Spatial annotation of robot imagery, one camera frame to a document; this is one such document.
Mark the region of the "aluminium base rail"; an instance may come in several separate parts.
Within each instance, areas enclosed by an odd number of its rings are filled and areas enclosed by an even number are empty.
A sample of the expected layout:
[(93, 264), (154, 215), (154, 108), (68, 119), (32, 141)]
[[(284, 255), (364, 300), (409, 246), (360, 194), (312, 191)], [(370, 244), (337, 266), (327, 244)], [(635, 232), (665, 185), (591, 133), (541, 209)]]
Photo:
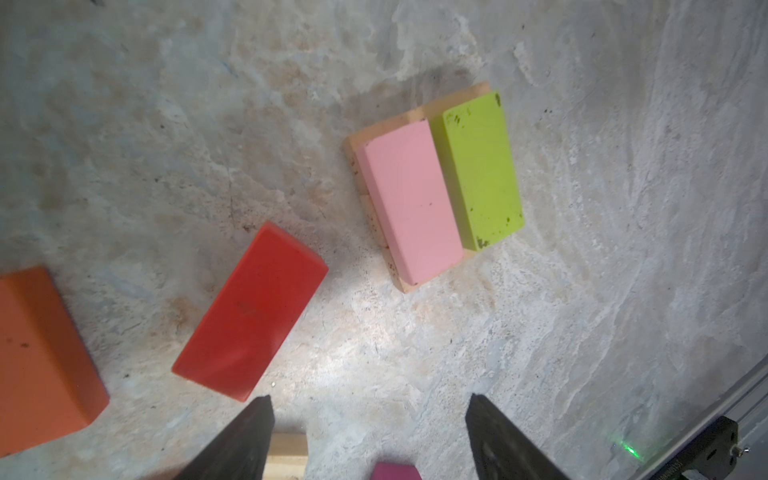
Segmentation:
[(739, 462), (767, 458), (767, 360), (762, 359), (691, 426), (645, 461), (635, 479), (745, 476)]

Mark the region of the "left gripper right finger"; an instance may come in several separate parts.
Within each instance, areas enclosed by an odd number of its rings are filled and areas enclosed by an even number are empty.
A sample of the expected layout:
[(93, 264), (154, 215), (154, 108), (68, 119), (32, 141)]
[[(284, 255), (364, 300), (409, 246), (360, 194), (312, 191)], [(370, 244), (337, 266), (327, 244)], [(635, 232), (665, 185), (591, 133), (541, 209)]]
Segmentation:
[(568, 479), (486, 396), (471, 395), (465, 422), (480, 480)]

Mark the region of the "natural wood plank block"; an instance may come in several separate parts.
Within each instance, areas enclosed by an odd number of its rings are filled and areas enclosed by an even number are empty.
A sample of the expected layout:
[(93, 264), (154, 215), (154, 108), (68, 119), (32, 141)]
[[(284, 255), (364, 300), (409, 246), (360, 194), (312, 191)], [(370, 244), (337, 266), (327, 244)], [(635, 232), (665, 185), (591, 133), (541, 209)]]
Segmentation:
[(461, 105), (467, 101), (488, 94), (490, 92), (490, 83), (488, 81), (484, 81), (449, 95), (445, 95), (441, 98), (433, 100), (405, 113), (391, 117), (387, 120), (363, 128), (362, 130), (359, 130), (348, 136), (342, 143), (342, 148), (352, 170), (358, 194), (368, 195), (368, 188), (361, 173), (357, 159), (358, 151), (365, 144), (406, 125), (417, 123), (422, 120), (430, 120), (450, 108)]

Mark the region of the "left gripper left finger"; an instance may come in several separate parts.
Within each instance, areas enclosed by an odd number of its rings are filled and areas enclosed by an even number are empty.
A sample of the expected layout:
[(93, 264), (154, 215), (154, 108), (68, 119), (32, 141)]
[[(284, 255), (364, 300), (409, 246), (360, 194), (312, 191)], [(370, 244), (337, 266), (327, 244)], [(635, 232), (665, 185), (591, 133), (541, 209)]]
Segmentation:
[(175, 479), (261, 480), (274, 425), (271, 397), (255, 398)]

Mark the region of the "natural wood long block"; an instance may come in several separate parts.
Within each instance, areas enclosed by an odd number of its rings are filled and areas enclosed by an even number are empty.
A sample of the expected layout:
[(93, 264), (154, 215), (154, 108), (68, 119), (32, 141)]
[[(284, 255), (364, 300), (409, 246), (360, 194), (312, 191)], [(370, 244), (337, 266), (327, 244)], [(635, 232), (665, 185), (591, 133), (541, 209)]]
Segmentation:
[(364, 215), (366, 217), (366, 220), (368, 222), (368, 226), (371, 229), (372, 235), (374, 237), (374, 240), (376, 244), (380, 247), (381, 254), (384, 258), (385, 264), (388, 268), (389, 275), (395, 285), (395, 287), (402, 292), (403, 294), (409, 294), (416, 289), (420, 288), (422, 285), (430, 282), (431, 280), (439, 277), (440, 275), (450, 271), (452, 268), (460, 265), (461, 263), (464, 263), (465, 261), (474, 258), (478, 255), (477, 252), (474, 252), (472, 250), (464, 249), (463, 250), (463, 256), (462, 258), (455, 264), (450, 265), (448, 268), (440, 271), (439, 273), (429, 277), (428, 279), (424, 280), (423, 282), (416, 283), (416, 284), (410, 284), (408, 283), (401, 275), (397, 268), (396, 262), (394, 261), (394, 257), (392, 255), (390, 246), (386, 240), (386, 237), (384, 235), (384, 232), (381, 227), (381, 223), (379, 220), (379, 217), (377, 215), (375, 205), (371, 199), (371, 196), (369, 193), (364, 193), (360, 195), (360, 202), (362, 206), (362, 210), (364, 212)]

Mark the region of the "magenta cube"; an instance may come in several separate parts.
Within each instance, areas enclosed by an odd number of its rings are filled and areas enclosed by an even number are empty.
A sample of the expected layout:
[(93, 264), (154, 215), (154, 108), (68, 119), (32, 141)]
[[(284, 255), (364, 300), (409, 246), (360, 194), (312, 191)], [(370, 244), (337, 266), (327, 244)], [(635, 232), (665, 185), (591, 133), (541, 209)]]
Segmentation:
[(370, 480), (422, 480), (422, 477), (414, 465), (377, 462)]

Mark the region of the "lime green block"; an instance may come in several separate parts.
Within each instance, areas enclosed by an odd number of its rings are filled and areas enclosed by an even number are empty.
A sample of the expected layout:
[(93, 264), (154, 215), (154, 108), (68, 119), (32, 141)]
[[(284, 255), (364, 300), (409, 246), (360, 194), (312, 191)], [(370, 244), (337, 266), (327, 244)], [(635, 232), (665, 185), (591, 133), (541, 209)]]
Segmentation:
[(500, 93), (450, 108), (429, 126), (463, 247), (479, 252), (521, 230), (525, 219)]

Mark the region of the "pink wood block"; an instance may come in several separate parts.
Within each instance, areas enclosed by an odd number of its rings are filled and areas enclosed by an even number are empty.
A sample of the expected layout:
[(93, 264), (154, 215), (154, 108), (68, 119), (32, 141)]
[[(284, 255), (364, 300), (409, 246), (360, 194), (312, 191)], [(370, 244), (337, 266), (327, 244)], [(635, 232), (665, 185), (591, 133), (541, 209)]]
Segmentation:
[(428, 122), (378, 136), (357, 156), (399, 277), (418, 285), (458, 264), (464, 249)]

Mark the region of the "red arch block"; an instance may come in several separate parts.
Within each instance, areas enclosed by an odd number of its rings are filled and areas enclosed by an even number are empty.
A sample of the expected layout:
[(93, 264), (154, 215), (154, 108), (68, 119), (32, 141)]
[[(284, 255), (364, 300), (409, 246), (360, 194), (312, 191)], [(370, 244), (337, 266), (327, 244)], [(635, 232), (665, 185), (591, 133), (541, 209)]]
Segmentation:
[(246, 401), (328, 271), (317, 253), (265, 222), (172, 372)]

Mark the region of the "orange wood block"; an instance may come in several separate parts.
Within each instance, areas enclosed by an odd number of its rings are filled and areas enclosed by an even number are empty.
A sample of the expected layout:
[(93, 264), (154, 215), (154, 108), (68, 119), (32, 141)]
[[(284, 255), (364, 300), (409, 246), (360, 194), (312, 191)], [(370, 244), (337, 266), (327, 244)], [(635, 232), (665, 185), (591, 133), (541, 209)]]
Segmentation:
[(43, 266), (1, 277), (1, 455), (90, 426), (109, 394)]

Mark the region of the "small striped wood cube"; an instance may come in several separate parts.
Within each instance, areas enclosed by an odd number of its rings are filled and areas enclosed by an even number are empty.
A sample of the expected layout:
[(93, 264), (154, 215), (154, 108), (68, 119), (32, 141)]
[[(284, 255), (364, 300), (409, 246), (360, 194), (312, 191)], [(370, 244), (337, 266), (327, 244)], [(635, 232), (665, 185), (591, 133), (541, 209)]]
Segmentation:
[(273, 433), (263, 471), (263, 480), (302, 480), (309, 459), (303, 433)]

